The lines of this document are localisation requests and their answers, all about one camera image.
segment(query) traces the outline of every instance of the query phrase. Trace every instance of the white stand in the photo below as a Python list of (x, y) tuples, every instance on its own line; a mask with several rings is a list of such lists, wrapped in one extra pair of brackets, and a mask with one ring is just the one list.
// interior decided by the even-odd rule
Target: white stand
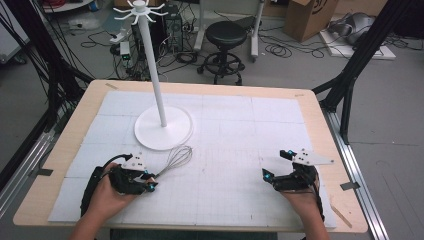
[(159, 78), (156, 69), (155, 56), (153, 53), (152, 40), (150, 38), (149, 25), (147, 20), (154, 22), (149, 16), (153, 13), (159, 16), (166, 15), (167, 13), (160, 14), (152, 12), (150, 9), (161, 9), (164, 4), (157, 8), (148, 8), (147, 2), (136, 0), (132, 4), (131, 10), (121, 11), (114, 8), (115, 11), (125, 13), (131, 12), (123, 18), (115, 18), (117, 20), (126, 19), (132, 15), (135, 16), (133, 25), (138, 22), (141, 36), (143, 38), (144, 50), (146, 53), (147, 63), (150, 70), (150, 77), (153, 84), (153, 90), (156, 97), (157, 110), (153, 107), (143, 112), (137, 119), (135, 124), (135, 136), (137, 140), (144, 146), (154, 150), (169, 150), (177, 145), (186, 142), (193, 132), (193, 122), (190, 115), (181, 108), (167, 106), (166, 111), (170, 119), (169, 123), (166, 121), (165, 109), (163, 106), (162, 95), (160, 92)]

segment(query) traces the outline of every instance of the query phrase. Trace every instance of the white pole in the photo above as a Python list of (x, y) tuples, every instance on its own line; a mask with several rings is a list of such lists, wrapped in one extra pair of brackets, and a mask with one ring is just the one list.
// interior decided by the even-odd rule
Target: white pole
[(139, 17), (138, 27), (141, 32), (141, 37), (143, 38), (144, 51), (146, 53), (147, 63), (149, 66), (149, 71), (150, 71), (150, 78), (153, 83), (153, 90), (155, 92), (156, 103), (158, 105), (161, 126), (166, 127), (167, 126), (166, 116), (165, 116), (165, 111), (163, 109), (162, 94), (160, 92), (159, 77), (158, 77), (158, 72), (156, 69), (155, 55), (153, 53), (152, 39), (150, 38), (149, 24), (147, 21), (148, 20), (146, 17)]

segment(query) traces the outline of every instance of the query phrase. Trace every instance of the black frame pole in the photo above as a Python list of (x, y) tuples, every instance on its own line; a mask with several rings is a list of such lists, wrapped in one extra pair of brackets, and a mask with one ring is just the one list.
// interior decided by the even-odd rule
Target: black frame pole
[(329, 112), (336, 112), (337, 105), (344, 99), (340, 134), (345, 144), (349, 144), (348, 127), (355, 82), (413, 1), (388, 0), (343, 71), (336, 78), (312, 89), (315, 94), (330, 89), (325, 99), (320, 101), (321, 107)]

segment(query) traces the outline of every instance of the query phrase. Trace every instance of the gray floor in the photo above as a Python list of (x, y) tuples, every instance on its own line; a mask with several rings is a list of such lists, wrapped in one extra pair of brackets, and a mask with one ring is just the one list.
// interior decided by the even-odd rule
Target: gray floor
[[(105, 22), (110, 6), (95, 15)], [(282, 19), (264, 19), (262, 29), (283, 25)], [(68, 44), (82, 63), (97, 78), (113, 72), (109, 48), (96, 46), (85, 49), (80, 43), (87, 35), (101, 29), (68, 34)], [(281, 29), (261, 34), (289, 38)], [(98, 41), (107, 43), (110, 37), (101, 35)], [(307, 43), (319, 42), (315, 36)], [(312, 89), (337, 76), (347, 61), (331, 57), (323, 51), (323, 58), (292, 49), (290, 58), (279, 58), (265, 51), (267, 44), (260, 42), (259, 58), (249, 61), (250, 41), (235, 52), (246, 65), (242, 72), (245, 86)], [(420, 47), (421, 42), (413, 42)], [(349, 127), (351, 147), (364, 174), (374, 203), (380, 213), (390, 239), (421, 239), (424, 236), (424, 51), (389, 46), (395, 61), (372, 60), (360, 75), (353, 96)], [(202, 55), (215, 51), (204, 44)], [(163, 64), (171, 58), (164, 59)], [(163, 73), (181, 66), (173, 63), (160, 67)], [(198, 75), (196, 66), (189, 65), (160, 76), (161, 81), (211, 84), (212, 75)], [(235, 76), (219, 80), (219, 84), (233, 85)], [(0, 67), (0, 169), (13, 156), (23, 139), (46, 109), (46, 96), (31, 64), (13, 63)], [(14, 226), (13, 215), (31, 185), (32, 178), (15, 198), (0, 220), (0, 239), (65, 239), (69, 228), (27, 228)], [(278, 233), (278, 239), (300, 239), (302, 234)], [(333, 239), (372, 239), (370, 233), (331, 234)], [(108, 239), (107, 229), (99, 239)]]

